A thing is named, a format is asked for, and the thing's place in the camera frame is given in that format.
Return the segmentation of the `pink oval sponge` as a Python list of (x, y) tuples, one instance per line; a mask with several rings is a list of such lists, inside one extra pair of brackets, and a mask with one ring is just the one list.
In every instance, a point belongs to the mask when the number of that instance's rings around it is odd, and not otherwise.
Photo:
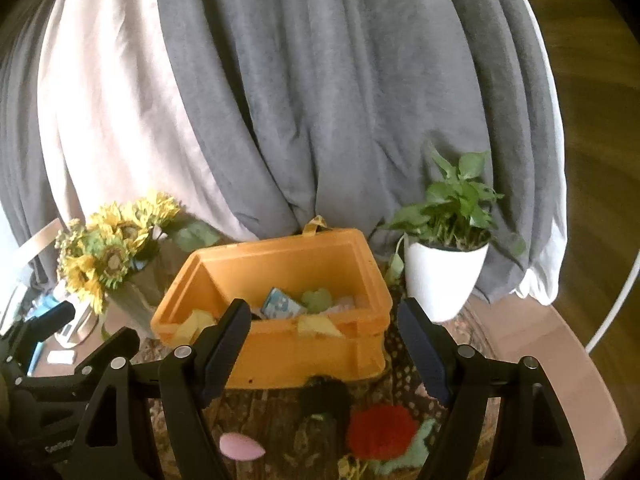
[(237, 432), (222, 434), (219, 439), (219, 449), (222, 455), (237, 462), (252, 462), (266, 454), (261, 444)]

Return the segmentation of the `red fluffy strawberry plush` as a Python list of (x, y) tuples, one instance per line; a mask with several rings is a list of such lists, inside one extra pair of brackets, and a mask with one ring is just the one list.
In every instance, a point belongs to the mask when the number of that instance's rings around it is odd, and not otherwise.
[(350, 416), (347, 454), (367, 460), (369, 466), (364, 473), (370, 471), (377, 476), (418, 469), (430, 455), (427, 440), (436, 422), (427, 417), (419, 424), (401, 405), (373, 405)]

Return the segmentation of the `blue white tissue pack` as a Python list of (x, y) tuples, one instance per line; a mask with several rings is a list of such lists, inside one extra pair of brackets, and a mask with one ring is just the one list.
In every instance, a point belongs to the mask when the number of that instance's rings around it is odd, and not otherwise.
[(306, 309), (281, 289), (273, 287), (267, 295), (260, 313), (267, 320), (287, 320), (304, 314)]

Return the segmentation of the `black green round plush ball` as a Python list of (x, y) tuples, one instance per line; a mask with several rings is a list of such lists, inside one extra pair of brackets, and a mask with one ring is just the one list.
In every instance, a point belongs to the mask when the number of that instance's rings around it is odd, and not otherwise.
[(336, 425), (336, 452), (346, 452), (347, 429), (352, 410), (352, 397), (347, 385), (330, 376), (314, 376), (299, 391), (304, 416), (330, 416)]

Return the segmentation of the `yellow strap keychain toy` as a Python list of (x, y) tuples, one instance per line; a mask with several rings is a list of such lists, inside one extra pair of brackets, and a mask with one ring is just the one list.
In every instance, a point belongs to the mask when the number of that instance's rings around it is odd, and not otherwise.
[(350, 454), (337, 461), (337, 474), (340, 480), (361, 480), (368, 469), (369, 462), (360, 460)]

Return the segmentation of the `lavender ribbed plush roll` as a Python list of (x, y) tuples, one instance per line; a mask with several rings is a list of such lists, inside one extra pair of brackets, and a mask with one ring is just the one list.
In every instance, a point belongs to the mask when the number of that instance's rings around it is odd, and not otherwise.
[(336, 304), (329, 309), (326, 309), (326, 314), (330, 313), (342, 313), (356, 308), (355, 300), (352, 296), (345, 296), (338, 298)]

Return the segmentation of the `green frog plush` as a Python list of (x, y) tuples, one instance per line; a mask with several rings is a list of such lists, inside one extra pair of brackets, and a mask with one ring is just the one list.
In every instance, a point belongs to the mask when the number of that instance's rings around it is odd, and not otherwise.
[(300, 298), (300, 303), (309, 315), (320, 314), (334, 306), (333, 297), (326, 288), (307, 290)]

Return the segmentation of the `white remote control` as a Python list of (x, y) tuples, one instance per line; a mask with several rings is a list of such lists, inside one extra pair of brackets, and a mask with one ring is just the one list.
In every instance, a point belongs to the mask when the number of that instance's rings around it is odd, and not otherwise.
[(47, 354), (47, 363), (52, 365), (71, 366), (75, 363), (76, 351), (72, 349), (51, 350)]

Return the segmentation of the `sunflower bouquet in vase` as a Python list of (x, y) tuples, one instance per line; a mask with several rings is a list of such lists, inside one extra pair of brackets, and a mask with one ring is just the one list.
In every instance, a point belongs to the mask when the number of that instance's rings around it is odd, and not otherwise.
[(155, 310), (188, 255), (225, 239), (175, 197), (155, 192), (70, 220), (55, 237), (56, 274), (99, 318), (118, 307), (152, 337)]

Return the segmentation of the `patterned oriental rug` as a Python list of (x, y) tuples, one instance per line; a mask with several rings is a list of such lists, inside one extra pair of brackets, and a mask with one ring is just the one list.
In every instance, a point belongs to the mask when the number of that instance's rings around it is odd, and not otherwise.
[[(425, 393), (408, 352), (402, 348), (395, 311), (394, 306), (392, 326), (385, 335), (386, 370), (380, 377), (347, 385), (352, 408), (359, 411), (374, 404), (402, 405), (417, 422), (430, 423), (424, 428), (430, 430), (424, 443), (431, 452), (447, 418), (447, 409)], [(444, 326), (457, 344), (470, 344), (488, 358), (496, 356), (470, 306), (465, 306), (461, 314)], [(134, 364), (159, 360), (167, 352), (159, 340), (145, 339), (134, 357)], [(338, 462), (348, 453), (346, 446), (341, 445), (344, 444), (342, 432), (329, 414), (303, 414), (301, 391), (227, 390), (221, 399), (206, 408), (204, 418), (216, 443), (223, 432), (234, 431), (253, 438), (266, 450), (265, 456), (254, 462), (240, 463), (224, 458), (231, 479), (338, 479)], [(480, 442), (468, 479), (485, 479), (499, 405), (499, 400), (487, 401)], [(181, 479), (162, 404), (149, 401), (149, 406), (164, 477)], [(360, 467), (360, 479), (416, 479), (420, 469), (404, 468), (388, 476), (377, 476), (371, 472), (371, 465), (364, 468), (360, 462)]]

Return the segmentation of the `potted green plant white pot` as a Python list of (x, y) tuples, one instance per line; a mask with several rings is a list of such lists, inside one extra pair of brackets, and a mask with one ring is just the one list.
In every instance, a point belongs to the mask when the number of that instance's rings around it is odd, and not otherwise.
[(450, 162), (430, 144), (428, 154), (440, 178), (426, 186), (420, 202), (400, 207), (382, 228), (401, 234), (407, 295), (432, 322), (442, 323), (468, 301), (491, 246), (518, 261), (533, 217), (507, 210), (514, 200), (485, 182), (488, 151), (466, 152)]

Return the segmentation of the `orange plastic storage crate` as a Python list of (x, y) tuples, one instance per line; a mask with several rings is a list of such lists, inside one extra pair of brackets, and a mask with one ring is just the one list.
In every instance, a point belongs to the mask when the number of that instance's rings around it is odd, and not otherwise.
[(199, 249), (186, 259), (151, 321), (171, 347), (187, 344), (235, 299), (250, 332), (231, 389), (297, 388), (314, 376), (356, 382), (385, 368), (392, 298), (364, 235), (325, 229)]

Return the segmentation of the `white floor lamp pole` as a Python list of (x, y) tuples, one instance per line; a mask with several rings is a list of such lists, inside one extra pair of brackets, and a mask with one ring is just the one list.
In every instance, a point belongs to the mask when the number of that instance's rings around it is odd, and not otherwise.
[(634, 258), (634, 263), (631, 266), (631, 269), (627, 275), (626, 281), (623, 284), (623, 287), (620, 289), (620, 293), (616, 297), (614, 304), (611, 309), (608, 310), (608, 314), (604, 318), (603, 322), (596, 330), (596, 332), (591, 337), (588, 344), (585, 345), (585, 350), (588, 354), (593, 352), (593, 350), (597, 347), (601, 339), (605, 336), (605, 334), (610, 329), (613, 322), (616, 320), (617, 315), (620, 314), (620, 310), (624, 306), (626, 299), (634, 288), (634, 284), (637, 283), (640, 272), (640, 252), (637, 252), (636, 258)]

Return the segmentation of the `beige sheer curtain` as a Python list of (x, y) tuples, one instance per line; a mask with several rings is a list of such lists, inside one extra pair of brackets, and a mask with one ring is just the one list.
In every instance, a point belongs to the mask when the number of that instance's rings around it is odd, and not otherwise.
[(232, 240), (254, 240), (196, 140), (157, 0), (55, 0), (40, 52), (37, 112), (63, 221), (165, 192)]

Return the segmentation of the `grey curtain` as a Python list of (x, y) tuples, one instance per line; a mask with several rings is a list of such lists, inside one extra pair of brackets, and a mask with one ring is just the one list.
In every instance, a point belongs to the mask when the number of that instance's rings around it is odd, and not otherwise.
[[(24, 242), (55, 218), (37, 112), (55, 0), (32, 0), (1, 40), (1, 206)], [(447, 157), (488, 151), (485, 179), (533, 217), (518, 261), (489, 252), (475, 290), (551, 304), (567, 243), (564, 132), (528, 0), (157, 0), (196, 140), (254, 234), (311, 218), (381, 231)]]

